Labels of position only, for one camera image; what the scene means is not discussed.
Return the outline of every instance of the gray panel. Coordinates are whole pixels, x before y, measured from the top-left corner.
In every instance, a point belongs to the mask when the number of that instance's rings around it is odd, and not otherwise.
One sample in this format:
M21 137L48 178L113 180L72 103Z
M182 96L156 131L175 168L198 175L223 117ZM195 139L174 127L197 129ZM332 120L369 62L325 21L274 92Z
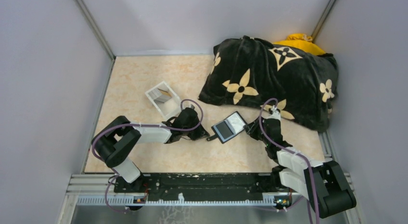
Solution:
M231 37L311 34L329 0L84 0L114 54L210 53Z
M407 1L338 0L316 42L339 64L329 131L373 224L408 217Z
M73 0L0 0L0 222L55 223L110 59Z
M101 206L77 206L72 224L303 224L309 223L306 201L288 212L253 207L143 207L120 214ZM346 224L343 213L321 219L321 224Z

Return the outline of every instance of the table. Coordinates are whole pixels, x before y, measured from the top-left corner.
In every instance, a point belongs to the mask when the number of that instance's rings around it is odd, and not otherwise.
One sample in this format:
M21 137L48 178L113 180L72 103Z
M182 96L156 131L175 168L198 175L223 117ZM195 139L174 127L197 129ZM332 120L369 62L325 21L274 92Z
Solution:
M212 55L117 57L96 127L99 133L120 115L131 121L159 123L164 121L148 100L145 91L166 81L181 99L197 101L204 111L204 128L213 135L211 126L239 111L249 123L259 109L208 105L198 95L211 71ZM283 119L284 140L309 157L324 160L318 133ZM265 145L244 132L222 144L180 140L169 145L146 143L136 145L129 157L142 172L271 172L276 163L270 160ZM111 172L92 154L85 172Z

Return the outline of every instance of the black blanket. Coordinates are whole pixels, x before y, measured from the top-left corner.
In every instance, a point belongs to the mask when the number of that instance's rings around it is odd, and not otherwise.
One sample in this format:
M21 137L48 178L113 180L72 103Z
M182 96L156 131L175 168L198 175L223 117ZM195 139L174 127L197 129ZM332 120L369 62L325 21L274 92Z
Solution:
M260 108L275 97L283 118L319 132L327 129L337 95L338 70L332 54L316 56L244 36L215 46L214 55L199 100Z

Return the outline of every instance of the yellow cloth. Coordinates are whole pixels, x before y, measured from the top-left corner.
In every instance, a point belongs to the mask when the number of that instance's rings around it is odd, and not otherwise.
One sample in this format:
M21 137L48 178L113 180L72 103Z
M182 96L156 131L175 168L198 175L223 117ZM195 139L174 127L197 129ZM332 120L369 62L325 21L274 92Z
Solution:
M307 36L306 34L291 34L286 38L286 40L274 42L273 44L295 47L314 55L325 54L325 51L318 45L312 43L312 40L312 37Z

